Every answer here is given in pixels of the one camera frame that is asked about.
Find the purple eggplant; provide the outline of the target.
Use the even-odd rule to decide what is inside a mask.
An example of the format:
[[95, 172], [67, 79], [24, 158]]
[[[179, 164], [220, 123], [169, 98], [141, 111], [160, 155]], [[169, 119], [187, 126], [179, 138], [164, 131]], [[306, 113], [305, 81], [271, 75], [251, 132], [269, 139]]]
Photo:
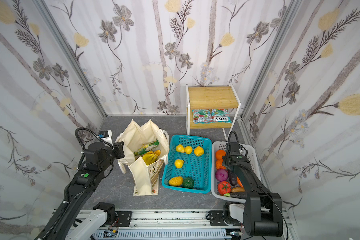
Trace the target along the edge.
[[237, 176], [232, 171], [228, 170], [229, 182], [231, 186], [236, 186], [238, 184]]

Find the purple onion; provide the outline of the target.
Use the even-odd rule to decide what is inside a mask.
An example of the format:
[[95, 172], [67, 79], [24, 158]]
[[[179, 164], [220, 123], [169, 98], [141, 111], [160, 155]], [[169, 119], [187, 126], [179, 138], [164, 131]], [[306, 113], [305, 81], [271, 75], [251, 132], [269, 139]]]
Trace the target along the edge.
[[224, 182], [229, 177], [227, 170], [225, 169], [218, 169], [215, 173], [215, 178], [219, 182]]

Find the cream floral tote bag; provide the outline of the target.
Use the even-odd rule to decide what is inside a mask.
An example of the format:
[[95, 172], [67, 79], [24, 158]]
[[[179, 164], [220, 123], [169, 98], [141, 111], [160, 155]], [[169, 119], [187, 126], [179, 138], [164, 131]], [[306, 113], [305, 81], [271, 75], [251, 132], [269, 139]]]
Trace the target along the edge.
[[118, 160], [122, 173], [131, 171], [135, 186], [134, 196], [159, 194], [160, 170], [168, 164], [170, 138], [152, 120], [140, 126], [135, 121], [127, 126], [116, 142], [123, 142], [125, 157]]

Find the yellow banana bunch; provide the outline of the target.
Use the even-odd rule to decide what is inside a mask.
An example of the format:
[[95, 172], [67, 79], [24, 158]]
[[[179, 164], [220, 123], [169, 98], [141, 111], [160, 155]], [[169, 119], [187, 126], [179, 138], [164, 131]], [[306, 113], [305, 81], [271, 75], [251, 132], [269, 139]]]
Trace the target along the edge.
[[145, 164], [147, 166], [149, 166], [150, 164], [152, 164], [152, 163], [154, 163], [154, 162], [156, 162], [158, 160], [160, 154], [161, 154], [160, 150], [157, 150], [155, 152], [149, 151], [149, 152], [145, 153], [142, 156], [142, 158], [143, 158], [143, 161], [145, 162]]

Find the green snack bag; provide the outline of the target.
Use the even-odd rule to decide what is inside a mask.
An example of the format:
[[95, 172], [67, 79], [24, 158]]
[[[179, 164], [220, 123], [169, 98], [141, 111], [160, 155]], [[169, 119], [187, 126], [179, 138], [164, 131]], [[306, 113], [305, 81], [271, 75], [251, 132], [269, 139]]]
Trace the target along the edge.
[[155, 140], [152, 142], [149, 142], [145, 145], [143, 145], [140, 149], [138, 149], [137, 151], [134, 152], [134, 156], [142, 156], [146, 153], [148, 153], [149, 151], [152, 151], [153, 149], [155, 149], [157, 146], [159, 145], [159, 140]]

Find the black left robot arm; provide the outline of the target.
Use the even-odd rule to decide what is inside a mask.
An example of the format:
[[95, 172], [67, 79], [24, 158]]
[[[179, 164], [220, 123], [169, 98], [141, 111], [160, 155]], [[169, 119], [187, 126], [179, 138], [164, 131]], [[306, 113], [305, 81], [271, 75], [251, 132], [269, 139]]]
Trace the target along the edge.
[[[79, 137], [80, 131], [94, 135], [98, 141], [85, 147]], [[78, 171], [64, 189], [64, 198], [36, 240], [64, 240], [74, 224], [80, 210], [107, 177], [105, 171], [114, 167], [116, 159], [125, 157], [124, 142], [113, 143], [112, 131], [95, 133], [88, 128], [77, 128], [75, 136], [82, 148]]]

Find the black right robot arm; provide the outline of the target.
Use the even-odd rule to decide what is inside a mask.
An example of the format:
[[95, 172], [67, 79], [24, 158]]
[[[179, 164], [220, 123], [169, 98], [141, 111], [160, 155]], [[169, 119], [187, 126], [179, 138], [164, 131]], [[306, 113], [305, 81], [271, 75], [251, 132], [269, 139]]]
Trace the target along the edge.
[[263, 238], [283, 236], [287, 222], [283, 216], [282, 198], [260, 181], [248, 157], [240, 152], [239, 138], [234, 131], [228, 136], [223, 166], [237, 177], [242, 177], [240, 181], [246, 190], [246, 201], [238, 221], [244, 225], [247, 235]]

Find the Fox's candy bag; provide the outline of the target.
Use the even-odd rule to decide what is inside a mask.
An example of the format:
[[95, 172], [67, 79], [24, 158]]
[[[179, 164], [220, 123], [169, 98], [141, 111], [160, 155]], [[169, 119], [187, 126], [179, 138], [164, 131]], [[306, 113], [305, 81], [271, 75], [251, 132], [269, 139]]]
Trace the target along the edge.
[[211, 109], [211, 115], [213, 123], [232, 123], [228, 109]]

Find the white plastic basket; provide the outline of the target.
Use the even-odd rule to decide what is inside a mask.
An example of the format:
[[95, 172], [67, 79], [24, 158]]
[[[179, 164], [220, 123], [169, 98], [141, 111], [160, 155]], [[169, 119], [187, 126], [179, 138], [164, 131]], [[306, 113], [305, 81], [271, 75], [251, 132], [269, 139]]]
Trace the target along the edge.
[[[259, 163], [258, 163], [258, 159], [257, 159], [257, 156], [256, 156], [255, 149], [250, 145], [245, 145], [245, 144], [240, 144], [240, 145], [243, 146], [243, 148], [244, 148], [244, 150], [242, 150], [243, 155], [246, 152], [248, 153], [247, 158], [250, 161], [252, 170], [255, 172], [255, 174], [257, 175], [259, 180], [262, 182], [263, 180], [262, 180], [262, 177], [261, 177], [261, 172], [260, 172]], [[215, 177], [215, 172], [217, 171], [217, 169], [216, 169], [216, 160], [217, 159], [216, 159], [215, 153], [216, 153], [217, 150], [226, 151], [226, 149], [227, 149], [227, 142], [216, 141], [216, 142], [214, 142], [212, 144], [212, 165], [211, 165], [211, 174], [210, 174], [211, 193], [217, 199], [244, 204], [246, 202], [246, 200], [225, 197], [225, 196], [220, 195], [219, 191], [218, 191], [218, 184], [220, 182], [217, 181], [217, 179]]]

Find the red tomato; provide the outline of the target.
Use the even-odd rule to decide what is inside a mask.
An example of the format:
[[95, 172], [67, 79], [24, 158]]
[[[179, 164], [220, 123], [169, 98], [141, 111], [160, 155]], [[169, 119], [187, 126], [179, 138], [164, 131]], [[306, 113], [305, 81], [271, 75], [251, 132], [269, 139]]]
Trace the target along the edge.
[[232, 190], [232, 186], [227, 181], [222, 181], [218, 184], [218, 192], [221, 196], [230, 193], [231, 190]]

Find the dark green cucumber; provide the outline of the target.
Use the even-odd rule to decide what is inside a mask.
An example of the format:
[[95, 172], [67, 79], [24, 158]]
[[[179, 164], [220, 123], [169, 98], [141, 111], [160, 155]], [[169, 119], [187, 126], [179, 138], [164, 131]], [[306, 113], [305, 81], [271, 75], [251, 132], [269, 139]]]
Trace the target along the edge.
[[226, 194], [230, 198], [236, 198], [236, 199], [246, 199], [247, 193], [246, 192], [237, 192], [237, 193], [228, 193]]

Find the small yellow lemon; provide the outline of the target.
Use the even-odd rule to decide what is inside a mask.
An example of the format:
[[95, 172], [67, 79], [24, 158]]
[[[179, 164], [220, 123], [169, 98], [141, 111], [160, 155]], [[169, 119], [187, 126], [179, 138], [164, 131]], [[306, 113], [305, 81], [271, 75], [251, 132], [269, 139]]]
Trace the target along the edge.
[[184, 148], [184, 151], [187, 155], [190, 155], [193, 152], [193, 148], [191, 146], [187, 146]]

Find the teal plastic basket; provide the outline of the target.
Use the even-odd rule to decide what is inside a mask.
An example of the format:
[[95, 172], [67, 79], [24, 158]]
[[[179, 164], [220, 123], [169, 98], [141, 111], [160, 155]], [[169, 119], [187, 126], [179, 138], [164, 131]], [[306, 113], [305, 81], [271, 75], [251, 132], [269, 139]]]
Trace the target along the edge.
[[[178, 153], [176, 151], [177, 145], [184, 147], [191, 146], [193, 150], [196, 147], [202, 147], [204, 154], [200, 157], [195, 156], [194, 153], [187, 155], [186, 153]], [[175, 160], [181, 159], [184, 165], [181, 169], [177, 169], [174, 165]], [[211, 165], [212, 165], [212, 141], [208, 138], [188, 136], [188, 135], [174, 135], [170, 141], [170, 152], [168, 155], [168, 164], [164, 168], [162, 186], [166, 189], [174, 191], [182, 191], [196, 194], [207, 194], [211, 190]], [[169, 185], [169, 180], [173, 177], [191, 177], [195, 184], [193, 189], [180, 187], [173, 187]]]

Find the green bell pepper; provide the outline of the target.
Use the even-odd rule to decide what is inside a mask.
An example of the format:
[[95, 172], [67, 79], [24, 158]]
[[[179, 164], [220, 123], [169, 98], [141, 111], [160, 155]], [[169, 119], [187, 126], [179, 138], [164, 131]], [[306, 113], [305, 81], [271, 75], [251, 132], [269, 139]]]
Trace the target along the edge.
[[191, 177], [186, 177], [183, 180], [182, 187], [187, 189], [193, 189], [194, 188], [195, 181]]

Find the yellow bumpy citrus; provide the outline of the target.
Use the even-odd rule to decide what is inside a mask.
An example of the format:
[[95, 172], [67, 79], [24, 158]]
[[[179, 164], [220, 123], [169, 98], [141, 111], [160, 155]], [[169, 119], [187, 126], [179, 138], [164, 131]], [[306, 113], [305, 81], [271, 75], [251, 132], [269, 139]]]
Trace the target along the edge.
[[169, 185], [173, 187], [180, 187], [183, 184], [183, 177], [173, 177], [169, 180]]

